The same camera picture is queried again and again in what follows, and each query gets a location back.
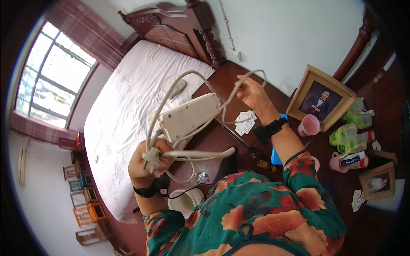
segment window frame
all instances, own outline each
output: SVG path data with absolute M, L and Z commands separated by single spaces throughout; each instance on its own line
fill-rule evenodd
M 33 43 L 31 44 L 31 47 L 30 47 L 30 50 L 28 51 L 27 57 L 26 57 L 26 59 L 25 59 L 25 62 L 24 62 L 24 64 L 22 65 L 22 69 L 21 69 L 21 72 L 20 72 L 20 79 L 19 79 L 19 82 L 18 82 L 18 85 L 17 85 L 16 102 L 15 102 L 15 105 L 14 105 L 14 110 L 16 110 L 16 108 L 17 108 L 18 100 L 22 100 L 22 101 L 24 101 L 24 102 L 28 102 L 28 101 L 24 100 L 24 98 L 20 98 L 19 95 L 18 95 L 19 90 L 20 90 L 20 85 L 21 85 L 22 79 L 23 79 L 23 73 L 24 73 L 25 69 L 28 68 L 28 69 L 30 69 L 30 70 L 36 72 L 36 73 L 37 73 L 37 77 L 36 77 L 36 79 L 34 80 L 34 85 L 33 85 L 33 89 L 32 89 L 32 92 L 31 92 L 31 98 L 30 98 L 30 101 L 28 102 L 28 104 L 29 104 L 29 109 L 28 109 L 27 118 L 34 119 L 34 120 L 36 120 L 36 121 L 38 121 L 38 122 L 46 123 L 46 122 L 44 122 L 44 121 L 42 121 L 42 120 L 39 120 L 39 119 L 35 119 L 35 118 L 33 118 L 33 117 L 30 117 L 31 109 L 32 109 L 32 107 L 34 107 L 35 109 L 38 109 L 38 110 L 40 110 L 40 111 L 42 111 L 42 112 L 45 112 L 45 113 L 47 113 L 47 114 L 50 114 L 50 115 L 53 115 L 53 116 L 56 116 L 56 117 L 58 117 L 58 118 L 61 118 L 61 119 L 66 120 L 66 124 L 65 124 L 65 126 L 64 126 L 64 129 L 67 129 L 68 126 L 69 126 L 69 124 L 70 124 L 70 120 L 71 120 L 71 116 L 72 116 L 72 114 L 73 114 L 73 112 L 74 112 L 74 108 L 75 108 L 75 106 L 77 105 L 77 101 L 79 100 L 79 98 L 80 98 L 80 96 L 81 96 L 81 94 L 82 94 L 82 91 L 83 91 L 84 87 L 86 86 L 87 82 L 89 81 L 91 75 L 94 73 L 94 71 L 95 71 L 95 69 L 97 68 L 97 66 L 99 65 L 99 63 L 98 63 L 97 60 L 94 62 L 94 64 L 88 63 L 87 61 L 85 61 L 85 60 L 84 60 L 83 58 L 81 58 L 80 56 L 76 55 L 75 53 L 71 52 L 69 49 L 65 48 L 63 45 L 57 43 L 56 40 L 57 40 L 58 36 L 62 33 L 62 31 L 61 31 L 60 29 L 58 29 L 58 33 L 57 33 L 57 35 L 55 36 L 55 38 L 52 38 L 52 37 L 50 37 L 49 35 L 47 35 L 46 33 L 44 33 L 44 32 L 43 32 L 43 27 L 44 27 L 44 25 L 45 25 L 47 22 L 49 22 L 49 21 L 46 20 L 46 21 L 42 24 L 42 26 L 40 27 L 40 29 L 39 29 L 39 31 L 38 31 L 38 33 L 37 33 L 35 39 L 33 40 Z M 35 70 L 34 68 L 31 68 L 31 67 L 29 67 L 29 66 L 27 65 L 27 61 L 28 61 L 28 58 L 29 58 L 29 56 L 30 56 L 30 53 L 31 53 L 31 51 L 32 51 L 32 49 L 33 49 L 33 47 L 34 47 L 34 44 L 36 43 L 37 39 L 39 38 L 39 36 L 40 36 L 41 34 L 42 34 L 43 36 L 46 36 L 47 38 L 51 39 L 52 42 L 51 42 L 50 47 L 48 48 L 46 54 L 44 55 L 44 59 L 43 59 L 41 65 L 40 65 L 40 67 L 39 67 L 39 70 Z M 44 76 L 44 75 L 41 74 L 41 71 L 42 71 L 42 69 L 43 69 L 43 67 L 44 67 L 44 64 L 45 64 L 45 62 L 46 62 L 46 60 L 47 60 L 47 57 L 48 57 L 48 55 L 49 55 L 49 53 L 50 53 L 50 51 L 51 51 L 51 49 L 52 49 L 53 46 L 57 46 L 58 48 L 60 48 L 61 50 L 63 50 L 66 54 L 70 55 L 71 57 L 73 57 L 73 58 L 75 58 L 76 60 L 82 62 L 84 65 L 86 65 L 86 66 L 88 66 L 88 67 L 90 68 L 89 72 L 88 72 L 87 75 L 85 76 L 84 81 L 82 82 L 82 84 L 81 84 L 80 88 L 78 89 L 78 92 L 77 92 L 77 93 L 75 93 L 74 91 L 72 91 L 72 90 L 70 90 L 70 89 L 64 87 L 63 85 L 61 85 L 61 84 L 59 84 L 59 83 L 57 83 L 57 82 L 55 82 L 55 81 L 53 81 L 53 80 L 51 80 L 51 79 L 49 79 L 49 78 L 47 78 L 46 76 Z M 46 109 L 45 107 L 42 107 L 42 106 L 40 106 L 40 105 L 38 105 L 38 104 L 36 104 L 36 103 L 33 102 L 34 95 L 35 95 L 35 90 L 36 90 L 36 86 L 37 86 L 37 82 L 39 81 L 39 79 L 41 79 L 41 80 L 43 80 L 43 81 L 49 83 L 49 84 L 52 85 L 52 86 L 57 87 L 57 88 L 60 89 L 60 90 L 63 90 L 63 91 L 65 91 L 65 92 L 67 92 L 67 93 L 72 94 L 72 95 L 75 96 L 75 99 L 73 100 L 73 103 L 72 103 L 72 105 L 71 105 L 71 107 L 70 107 L 70 112 L 69 112 L 69 114 L 68 114 L 67 116 L 64 116 L 64 115 L 61 115 L 61 114 L 59 114 L 59 113 L 53 112 L 53 111 L 51 111 L 50 109 Z

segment man in suit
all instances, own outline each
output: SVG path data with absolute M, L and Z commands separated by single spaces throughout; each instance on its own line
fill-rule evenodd
M 323 121 L 328 114 L 329 103 L 326 99 L 329 98 L 329 95 L 329 91 L 323 91 L 320 97 L 315 95 L 310 97 L 306 102 L 306 105 L 310 106 L 310 108 L 307 109 L 306 114 L 312 114 L 320 121 Z

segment blue box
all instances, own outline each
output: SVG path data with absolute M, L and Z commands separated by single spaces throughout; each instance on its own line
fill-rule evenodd
M 287 114 L 280 114 L 280 117 L 284 117 L 286 118 L 286 120 L 288 120 L 287 118 Z M 272 146 L 272 158 L 271 158 L 271 162 L 273 165 L 282 165 L 282 161 L 280 160 L 278 154 L 276 153 L 275 148 Z

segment black cable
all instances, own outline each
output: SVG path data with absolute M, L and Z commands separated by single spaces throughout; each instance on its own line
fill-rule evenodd
M 178 198 L 178 197 L 180 197 L 181 195 L 185 194 L 186 192 L 188 192 L 188 191 L 190 191 L 190 190 L 193 190 L 194 188 L 197 188 L 199 185 L 212 185 L 212 184 L 208 184 L 208 183 L 198 183 L 198 185 L 196 185 L 195 187 L 190 188 L 190 189 L 188 189 L 188 190 L 185 190 L 182 194 L 177 195 L 176 197 L 169 197 L 169 195 L 168 195 L 168 198 L 169 198 L 169 199 Z

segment black wrist strap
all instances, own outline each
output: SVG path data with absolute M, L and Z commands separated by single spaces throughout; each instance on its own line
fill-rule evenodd
M 156 178 L 148 188 L 134 187 L 134 192 L 145 198 L 153 197 L 156 193 L 160 193 L 162 197 L 167 197 L 169 183 L 169 179 L 164 175 L 161 175 L 160 177 Z
M 275 135 L 276 133 L 281 131 L 282 126 L 286 123 L 286 118 L 282 117 L 279 120 L 271 122 L 267 126 L 258 126 L 253 130 L 253 134 L 263 145 L 267 145 L 272 135 Z

